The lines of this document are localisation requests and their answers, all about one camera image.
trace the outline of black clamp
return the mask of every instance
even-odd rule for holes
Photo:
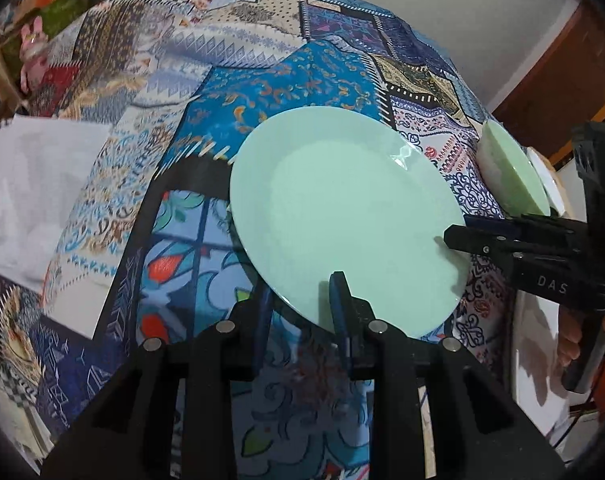
[[[419,383],[429,394],[438,478],[557,478],[564,470],[488,370],[455,338],[408,338],[329,280],[340,356],[352,380],[373,379],[370,478],[425,478]],[[148,339],[96,395],[42,466],[45,480],[169,480],[176,392],[186,378],[184,480],[235,480],[230,381],[262,364],[272,313],[266,287],[190,341]]]
[[[584,312],[605,312],[605,269],[584,222],[465,215],[465,223],[445,231],[447,247],[490,258],[514,288]]]

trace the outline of blue patterned fabric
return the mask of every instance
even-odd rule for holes
[[[376,6],[374,4],[370,4],[369,2],[364,2],[362,0],[320,0],[321,2],[327,2],[330,4],[337,4],[342,7],[346,7],[347,9],[354,10],[362,10],[364,12],[369,12],[376,16],[387,16],[389,18],[393,18],[394,15],[387,9],[383,9],[382,7]]]
[[[256,271],[234,236],[228,203],[188,191],[190,176],[176,165],[198,156],[233,164],[247,135],[277,113],[328,105],[380,120],[438,168],[462,211],[502,215],[475,161],[487,112],[449,56],[392,12],[362,0],[208,4],[108,2],[114,22],[126,22],[121,7],[147,16],[137,30],[127,29],[128,50],[119,52],[126,73],[96,74],[83,65],[64,99],[66,115],[106,114],[118,126],[50,264],[44,310],[30,307],[34,319],[44,314],[25,342],[26,355],[34,356],[30,369],[40,374],[34,402],[54,437],[133,345],[152,336],[173,343],[198,335],[250,294]],[[95,23],[83,22],[68,40],[94,52]],[[87,89],[95,80],[100,85]],[[172,174],[182,176],[167,185],[163,176]],[[151,195],[160,206],[150,212],[140,204]],[[135,228],[142,224],[144,233]],[[78,254],[67,255],[67,247]],[[87,291],[106,300],[84,335],[48,317],[95,310]],[[473,258],[456,311],[423,339],[453,335],[500,375],[510,298],[498,269]],[[274,313],[259,377],[232,385],[239,477],[362,480],[369,471],[373,384],[349,381],[331,336],[292,319]],[[180,390],[173,476],[180,475],[183,397]]]
[[[292,108],[340,106],[380,118],[375,85],[361,57],[326,41],[307,44],[267,70],[215,68],[200,94],[186,109],[161,173],[212,143],[212,154],[232,158],[256,126]]]

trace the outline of screw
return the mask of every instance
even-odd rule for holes
[[[457,352],[463,347],[461,342],[454,337],[446,337],[443,339],[443,346],[445,347],[445,350],[449,350],[450,352]]]
[[[221,334],[228,334],[234,328],[236,328],[236,323],[234,323],[231,319],[224,319],[216,323],[216,330]]]
[[[387,323],[380,319],[374,319],[373,321],[370,321],[369,325],[367,326],[369,327],[369,330],[378,334],[382,334],[388,328]]]
[[[151,337],[149,339],[145,339],[144,343],[142,343],[142,347],[148,352],[155,352],[161,346],[162,339],[160,339],[159,337]]]

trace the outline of white paper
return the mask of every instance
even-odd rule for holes
[[[40,293],[71,208],[110,132],[15,116],[0,128],[0,274]]]
[[[569,406],[557,364],[558,303],[519,290],[512,342],[514,400],[547,435]]]

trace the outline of person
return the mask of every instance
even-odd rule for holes
[[[572,310],[561,306],[558,310],[558,358],[563,367],[567,367],[580,356],[580,340],[582,330],[579,316]],[[594,401],[598,407],[600,418],[605,418],[605,369],[594,391]]]

